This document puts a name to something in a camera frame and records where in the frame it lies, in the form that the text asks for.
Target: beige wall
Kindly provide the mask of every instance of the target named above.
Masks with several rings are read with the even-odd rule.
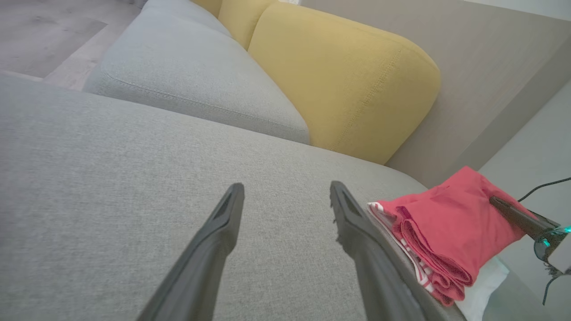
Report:
[[[431,112],[387,166],[428,187],[478,170],[571,78],[571,22],[458,0],[302,0],[400,34],[442,72]]]

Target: folded towel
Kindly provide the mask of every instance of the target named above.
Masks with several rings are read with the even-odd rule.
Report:
[[[392,234],[424,262],[433,296],[443,305],[464,299],[480,268],[525,233],[489,203],[497,196],[535,217],[469,167],[421,194],[378,203],[392,219]]]

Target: sofa backrest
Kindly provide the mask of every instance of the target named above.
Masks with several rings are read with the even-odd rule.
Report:
[[[234,40],[248,50],[250,39],[264,10],[277,0],[222,0],[218,20]]]
[[[438,67],[411,41],[289,3],[263,11],[248,52],[304,118],[311,145],[379,164],[440,89]]]
[[[218,12],[222,5],[222,0],[192,0],[195,4],[205,8],[215,17],[218,17]]]

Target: folded clothes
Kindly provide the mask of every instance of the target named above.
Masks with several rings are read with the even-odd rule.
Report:
[[[442,296],[442,293],[435,292],[428,275],[432,274],[430,269],[424,261],[422,261],[412,249],[405,244],[404,240],[398,241],[391,233],[392,223],[387,220],[386,214],[382,212],[382,206],[377,203],[368,203],[369,211],[367,217],[371,223],[379,230],[383,230],[388,234],[393,243],[400,247],[403,254],[405,254],[412,267],[415,270],[417,282],[424,287],[433,296],[438,296],[439,301],[449,300]],[[465,298],[463,301],[455,301],[456,306],[464,315],[466,321],[482,321],[484,311],[488,305],[488,300],[492,293],[499,288],[505,278],[508,276],[509,270],[503,265],[497,257],[493,257],[486,262],[478,272],[478,277],[472,287],[466,287]]]
[[[525,235],[489,203],[491,196],[535,217],[469,167],[424,193],[377,202],[395,238],[429,268],[431,293],[445,306],[463,300],[480,268]]]

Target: black cable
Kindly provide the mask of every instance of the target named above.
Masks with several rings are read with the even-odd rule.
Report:
[[[551,279],[547,285],[545,286],[545,293],[543,294],[543,305],[545,305],[545,300],[547,300],[547,290],[549,290],[549,286],[551,285],[551,282],[555,281],[555,279],[557,279],[559,276],[555,276],[553,279]]]
[[[545,186],[549,186],[549,185],[554,185],[554,184],[559,184],[559,183],[563,183],[563,182],[567,182],[568,180],[571,180],[570,178],[566,178],[566,179],[562,179],[562,180],[557,180],[555,182],[551,182],[551,183],[547,183],[547,184],[543,184],[543,185],[539,185],[536,188],[532,189],[529,193],[525,194],[524,197],[518,199],[518,202],[521,202],[522,200],[526,199],[528,196],[530,196],[533,192],[537,191],[538,189],[545,187]]]

